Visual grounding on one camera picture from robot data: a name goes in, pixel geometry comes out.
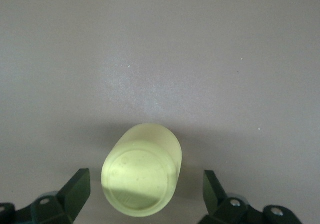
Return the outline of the brown table mat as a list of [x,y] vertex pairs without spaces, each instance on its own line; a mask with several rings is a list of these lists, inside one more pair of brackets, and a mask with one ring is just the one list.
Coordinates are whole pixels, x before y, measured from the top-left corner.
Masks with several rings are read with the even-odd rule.
[[[161,212],[116,211],[103,163],[142,123],[182,147]],[[0,0],[0,203],[80,168],[76,224],[196,224],[203,172],[255,209],[320,224],[320,0]]]

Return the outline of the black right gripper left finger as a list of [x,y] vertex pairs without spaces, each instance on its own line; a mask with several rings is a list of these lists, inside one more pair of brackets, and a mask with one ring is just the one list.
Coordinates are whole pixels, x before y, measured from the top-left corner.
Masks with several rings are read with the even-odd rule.
[[62,189],[45,193],[22,209],[0,203],[0,224],[74,224],[90,194],[90,170],[81,168]]

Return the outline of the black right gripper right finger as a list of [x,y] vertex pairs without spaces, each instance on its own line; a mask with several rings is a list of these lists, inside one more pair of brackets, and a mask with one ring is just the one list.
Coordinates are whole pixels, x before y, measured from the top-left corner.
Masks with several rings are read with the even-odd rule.
[[303,224],[286,207],[268,205],[261,212],[241,198],[228,196],[212,170],[203,174],[203,199],[208,215],[199,224]]

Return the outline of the yellow plastic cup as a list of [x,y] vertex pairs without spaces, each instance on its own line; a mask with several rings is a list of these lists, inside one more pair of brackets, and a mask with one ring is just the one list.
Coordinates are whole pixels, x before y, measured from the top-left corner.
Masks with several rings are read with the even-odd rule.
[[145,123],[129,129],[107,156],[101,186],[108,202],[130,217],[148,217],[165,208],[177,188],[183,153],[166,127]]

